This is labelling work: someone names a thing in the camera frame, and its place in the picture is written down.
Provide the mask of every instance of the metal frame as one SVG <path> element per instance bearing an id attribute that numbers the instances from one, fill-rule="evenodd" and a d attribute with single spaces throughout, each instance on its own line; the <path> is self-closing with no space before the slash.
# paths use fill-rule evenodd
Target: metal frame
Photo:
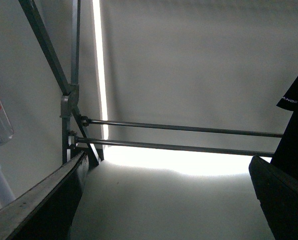
<path id="1" fill-rule="evenodd" d="M 27 17 L 29 24 L 40 44 L 40 47 L 45 55 L 46 60 L 53 72 L 53 75 L 60 87 L 63 96 L 70 96 L 74 87 L 69 85 L 64 71 L 61 67 L 53 44 L 49 38 L 44 22 L 39 14 L 37 6 L 34 0 L 19 0 L 19 3 L 23 9 L 25 16 Z M 73 85 L 78 84 L 78 68 L 79 68 L 79 33 L 80 33 L 80 0 L 73 0 L 72 2 L 72 39 L 74 40 L 71 48 L 71 83 Z M 80 111 L 77 105 L 71 107 L 72 115 L 81 131 L 81 134 L 87 138 L 89 133 L 86 127 L 83 126 L 80 118 Z M 70 130 L 70 116 L 62 118 L 62 163 L 66 163 L 71 158 L 71 151 L 69 146 L 69 130 Z M 96 147 L 93 144 L 87 143 L 91 150 L 91 157 L 94 158 L 97 163 L 101 160 L 97 153 Z"/>
<path id="2" fill-rule="evenodd" d="M 269 138 L 282 138 L 283 134 L 270 133 L 270 132 L 255 132 L 243 130 L 230 130 L 218 128 L 204 128 L 204 127 L 191 127 L 191 126 L 176 126 L 176 125 L 163 125 L 151 123 L 137 123 L 137 122 L 123 122 L 123 121 L 104 121 L 89 119 L 87 116 L 81 116 L 78 108 L 79 100 L 79 45 L 80 45 L 80 14 L 81 14 L 81 0 L 72 0 L 72 45 L 71 45 L 71 84 L 68 83 L 64 71 L 61 67 L 55 49 L 49 38 L 45 25 L 38 12 L 34 0 L 18 0 L 21 7 L 31 25 L 31 28 L 40 44 L 40 47 L 50 65 L 54 77 L 62 91 L 61 98 L 61 118 L 62 118 L 62 163 L 65 164 L 72 158 L 72 149 L 75 148 L 77 143 L 85 143 L 88 145 L 91 157 L 95 159 L 96 164 L 101 161 L 96 147 L 97 145 L 114 145 L 114 146 L 129 146 L 141 148 L 154 148 L 154 149 L 168 149 L 168 150 L 181 150 L 181 151 L 194 151 L 194 152 L 207 152 L 207 153 L 221 153 L 221 154 L 235 154 L 235 155 L 259 155 L 262 157 L 272 157 L 273 152 L 237 150 L 237 149 L 224 149 L 224 148 L 210 148 L 210 147 L 197 147 L 197 146 L 183 146 L 183 145 L 170 145 L 170 144 L 155 144 L 145 142 L 130 142 L 118 140 L 104 140 L 90 138 L 87 126 L 89 124 L 99 125 L 112 125 L 122 127 L 137 127 L 137 128 L 152 128 L 152 129 L 165 129 L 176 131 L 191 131 L 203 132 L 214 134 L 230 134 L 230 135 L 244 135 L 244 136 L 258 136 Z M 71 142 L 70 125 L 71 116 L 74 117 L 80 132 L 83 137 L 74 137 L 74 142 Z"/>

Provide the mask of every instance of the metal bracket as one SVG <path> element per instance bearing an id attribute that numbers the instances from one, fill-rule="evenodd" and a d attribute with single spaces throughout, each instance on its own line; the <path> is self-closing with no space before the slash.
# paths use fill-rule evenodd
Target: metal bracket
<path id="1" fill-rule="evenodd" d="M 75 131 L 70 131 L 68 134 L 68 144 L 71 150 L 75 149 L 78 145 L 78 136 Z"/>
<path id="2" fill-rule="evenodd" d="M 90 124 L 90 119 L 87 116 L 81 116 L 80 117 L 81 123 L 84 127 L 88 127 Z"/>
<path id="3" fill-rule="evenodd" d="M 79 85 L 71 85 L 71 92 L 68 96 L 63 95 L 61 97 L 61 118 L 70 118 L 72 116 L 72 109 L 78 105 L 79 101 Z"/>

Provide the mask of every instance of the metal joint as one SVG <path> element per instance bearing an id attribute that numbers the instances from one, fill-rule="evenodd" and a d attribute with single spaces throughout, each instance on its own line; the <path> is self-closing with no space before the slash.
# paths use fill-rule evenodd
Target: metal joint
<path id="1" fill-rule="evenodd" d="M 83 125 L 84 127 L 88 127 L 88 126 L 89 126 L 89 124 L 90 124 L 90 119 L 89 119 L 89 117 L 87 117 L 87 116 L 81 116 L 81 117 L 80 117 L 80 120 L 81 120 L 82 125 Z"/>
<path id="2" fill-rule="evenodd" d="M 79 101 L 79 85 L 72 85 L 72 91 L 68 96 L 63 95 L 61 97 L 61 118 L 70 118 L 72 116 L 72 109 L 78 105 Z"/>

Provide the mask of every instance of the gray surface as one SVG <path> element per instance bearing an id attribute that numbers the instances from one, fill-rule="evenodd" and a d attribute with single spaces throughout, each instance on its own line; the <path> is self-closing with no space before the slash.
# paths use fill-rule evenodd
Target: gray surface
<path id="1" fill-rule="evenodd" d="M 283 133 L 291 114 L 276 104 L 298 75 L 298 2 L 101 2 L 111 120 Z M 279 142 L 111 129 L 126 141 L 203 147 L 271 152 Z"/>
<path id="2" fill-rule="evenodd" d="M 139 154 L 137 162 L 144 159 L 149 160 Z M 247 173 L 190 176 L 173 170 L 118 166 L 103 161 L 87 177 L 73 219 L 71 239 L 274 240 L 274 237 Z"/>

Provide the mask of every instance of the horizontal metal bar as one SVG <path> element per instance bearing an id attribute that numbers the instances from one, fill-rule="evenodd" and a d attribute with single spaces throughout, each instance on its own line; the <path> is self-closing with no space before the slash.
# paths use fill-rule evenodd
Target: horizontal metal bar
<path id="1" fill-rule="evenodd" d="M 280 133 L 260 132 L 260 131 L 229 130 L 229 129 L 193 127 L 193 126 L 175 126 L 175 125 L 151 124 L 151 123 L 140 123 L 140 122 L 105 121 L 105 120 L 95 120 L 95 119 L 88 119 L 87 122 L 89 124 L 104 124 L 104 125 L 112 125 L 112 126 L 120 126 L 120 127 L 166 129 L 166 130 L 178 130 L 178 131 L 214 133 L 214 134 L 259 136 L 259 137 L 269 137 L 269 138 L 283 137 L 283 134 L 280 134 Z"/>
<path id="2" fill-rule="evenodd" d="M 166 149 L 166 150 L 203 152 L 203 153 L 215 153 L 215 154 L 233 154 L 233 155 L 245 155 L 245 156 L 257 155 L 260 157 L 269 157 L 269 158 L 271 158 L 274 155 L 273 152 L 264 152 L 264 151 L 248 151 L 248 150 L 211 148 L 211 147 L 200 147 L 200 146 L 183 146 L 183 145 L 156 144 L 156 143 L 133 142 L 133 141 L 103 140 L 103 139 L 83 138 L 83 137 L 78 137 L 77 142 L 84 143 L 84 144 L 124 146 L 124 147 L 148 148 L 148 149 Z"/>

